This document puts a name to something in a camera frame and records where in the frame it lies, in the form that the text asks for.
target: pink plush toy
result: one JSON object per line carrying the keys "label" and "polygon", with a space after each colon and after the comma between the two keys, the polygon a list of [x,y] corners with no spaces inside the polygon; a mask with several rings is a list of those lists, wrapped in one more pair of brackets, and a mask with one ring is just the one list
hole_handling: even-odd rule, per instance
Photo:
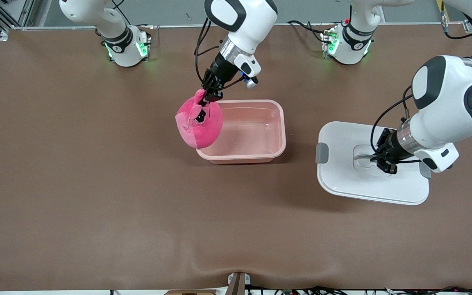
{"label": "pink plush toy", "polygon": [[[192,148],[203,149],[212,145],[220,136],[223,127],[223,114],[220,106],[211,102],[202,107],[198,103],[203,99],[206,90],[200,89],[196,94],[187,99],[176,114],[179,134]],[[205,112],[204,121],[199,123],[195,119],[202,109]]]}

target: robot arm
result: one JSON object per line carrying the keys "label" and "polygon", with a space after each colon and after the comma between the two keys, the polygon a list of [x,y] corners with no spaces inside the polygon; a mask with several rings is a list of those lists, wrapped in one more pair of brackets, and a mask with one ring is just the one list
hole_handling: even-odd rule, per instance
{"label": "robot arm", "polygon": [[[444,2],[472,18],[471,0]],[[415,156],[442,172],[458,158],[453,143],[472,136],[472,58],[436,56],[418,69],[412,88],[418,113],[384,130],[372,161],[395,174],[399,161]]]}
{"label": "robot arm", "polygon": [[229,31],[203,78],[206,104],[222,99],[220,88],[239,71],[247,87],[255,86],[261,66],[254,52],[272,29],[278,10],[273,0],[205,0],[204,5],[208,18]]}
{"label": "robot arm", "polygon": [[414,0],[349,0],[351,15],[348,23],[331,28],[326,41],[326,52],[338,62],[353,65],[359,62],[371,45],[373,36],[381,20],[381,6],[404,6]]}
{"label": "robot arm", "polygon": [[105,8],[110,0],[59,0],[63,14],[78,24],[96,27],[105,40],[110,57],[122,67],[131,67],[148,57],[146,32],[128,26],[120,13]]}

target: brown table surface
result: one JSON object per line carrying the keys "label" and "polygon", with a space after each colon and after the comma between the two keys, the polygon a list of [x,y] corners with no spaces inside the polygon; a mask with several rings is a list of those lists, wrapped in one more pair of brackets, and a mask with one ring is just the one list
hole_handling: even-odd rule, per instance
{"label": "brown table surface", "polygon": [[[472,139],[419,206],[332,196],[315,164],[322,126],[372,124],[425,61],[466,56],[472,40],[381,26],[365,60],[343,66],[310,32],[275,27],[256,53],[259,86],[225,99],[278,101],[287,149],[216,166],[174,122],[199,87],[198,32],[160,30],[133,68],[108,62],[90,30],[0,42],[0,290],[208,288],[233,271],[269,288],[472,288]],[[224,36],[213,28],[204,48]]]}

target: green led light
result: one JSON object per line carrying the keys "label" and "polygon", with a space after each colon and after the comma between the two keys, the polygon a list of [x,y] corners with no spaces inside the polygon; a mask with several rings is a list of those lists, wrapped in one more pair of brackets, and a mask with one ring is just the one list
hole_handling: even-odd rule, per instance
{"label": "green led light", "polygon": [[107,52],[109,52],[110,58],[113,58],[113,57],[112,57],[112,53],[110,52],[109,45],[105,44],[105,48],[107,49]]}
{"label": "green led light", "polygon": [[147,47],[146,45],[144,45],[143,43],[137,43],[136,42],[136,45],[137,45],[137,48],[139,50],[139,54],[142,56],[142,57],[145,57],[147,56]]}
{"label": "green led light", "polygon": [[369,41],[369,43],[367,43],[367,45],[365,46],[365,51],[363,52],[363,55],[366,55],[369,52],[369,45],[371,45],[371,41]]}
{"label": "green led light", "polygon": [[336,38],[333,43],[329,45],[329,54],[335,54],[338,45],[340,45],[340,39]]}

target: plastic tray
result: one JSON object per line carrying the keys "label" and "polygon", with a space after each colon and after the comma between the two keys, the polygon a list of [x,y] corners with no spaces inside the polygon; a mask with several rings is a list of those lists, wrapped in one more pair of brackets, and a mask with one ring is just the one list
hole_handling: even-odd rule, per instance
{"label": "plastic tray", "polygon": [[220,137],[198,154],[215,164],[267,163],[285,151],[283,109],[273,100],[226,100]]}

